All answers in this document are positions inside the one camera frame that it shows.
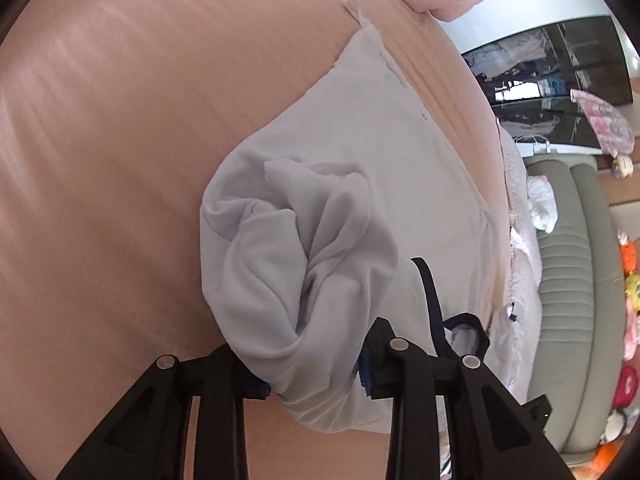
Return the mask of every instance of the pink patterned cloth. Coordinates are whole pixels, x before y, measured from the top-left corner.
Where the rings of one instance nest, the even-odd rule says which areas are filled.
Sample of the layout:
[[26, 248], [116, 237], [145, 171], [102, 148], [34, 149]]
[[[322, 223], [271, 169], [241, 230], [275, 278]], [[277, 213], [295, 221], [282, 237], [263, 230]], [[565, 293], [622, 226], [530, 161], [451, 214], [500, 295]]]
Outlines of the pink patterned cloth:
[[578, 103], [584, 111], [604, 153], [615, 158], [633, 151], [636, 143], [634, 133], [616, 108], [584, 90], [572, 89], [571, 101]]

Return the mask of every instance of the white plush toy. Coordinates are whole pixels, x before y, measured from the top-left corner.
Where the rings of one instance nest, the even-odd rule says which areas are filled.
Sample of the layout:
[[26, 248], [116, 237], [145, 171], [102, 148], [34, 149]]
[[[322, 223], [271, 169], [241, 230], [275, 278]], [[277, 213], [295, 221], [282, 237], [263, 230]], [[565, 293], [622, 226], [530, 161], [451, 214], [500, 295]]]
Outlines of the white plush toy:
[[534, 227], [539, 231], [550, 233], [558, 221], [558, 206], [554, 190], [546, 176], [527, 177], [527, 196], [529, 197], [529, 213]]

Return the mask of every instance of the red round object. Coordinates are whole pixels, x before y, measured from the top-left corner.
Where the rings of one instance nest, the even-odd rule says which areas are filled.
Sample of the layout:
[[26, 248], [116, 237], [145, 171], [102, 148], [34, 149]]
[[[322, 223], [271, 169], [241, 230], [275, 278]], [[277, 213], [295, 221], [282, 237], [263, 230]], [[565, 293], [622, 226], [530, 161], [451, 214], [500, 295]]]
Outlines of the red round object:
[[616, 395], [613, 397], [614, 408], [628, 408], [638, 392], [638, 374], [632, 366], [625, 366], [620, 372]]

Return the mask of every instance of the mattress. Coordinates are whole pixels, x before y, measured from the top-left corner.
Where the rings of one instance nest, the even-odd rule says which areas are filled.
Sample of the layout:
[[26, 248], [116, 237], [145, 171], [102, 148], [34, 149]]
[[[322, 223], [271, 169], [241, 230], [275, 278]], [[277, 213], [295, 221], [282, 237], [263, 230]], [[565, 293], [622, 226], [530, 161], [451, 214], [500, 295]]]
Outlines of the mattress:
[[[38, 480], [158, 355], [222, 342], [202, 193], [331, 68], [357, 29], [340, 1], [32, 0], [0, 46], [0, 428]], [[510, 260], [491, 109], [431, 16], [359, 1], [500, 225], [488, 320]], [[388, 437], [292, 430], [270, 406], [247, 410], [255, 478], [382, 474]]]

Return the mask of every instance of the peach fitted sheet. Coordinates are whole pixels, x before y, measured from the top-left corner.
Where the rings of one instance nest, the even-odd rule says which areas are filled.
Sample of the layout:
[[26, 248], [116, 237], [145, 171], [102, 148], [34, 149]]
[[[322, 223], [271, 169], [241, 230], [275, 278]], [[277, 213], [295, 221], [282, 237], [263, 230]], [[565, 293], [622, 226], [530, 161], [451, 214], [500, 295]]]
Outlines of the peach fitted sheet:
[[[200, 291], [202, 193], [331, 68], [358, 27], [340, 1], [32, 0], [0, 46], [0, 427], [38, 480], [156, 356], [222, 341]], [[359, 1], [500, 224], [487, 304], [501, 306], [490, 107], [431, 16]], [[247, 411], [254, 480], [382, 478], [384, 436]]]

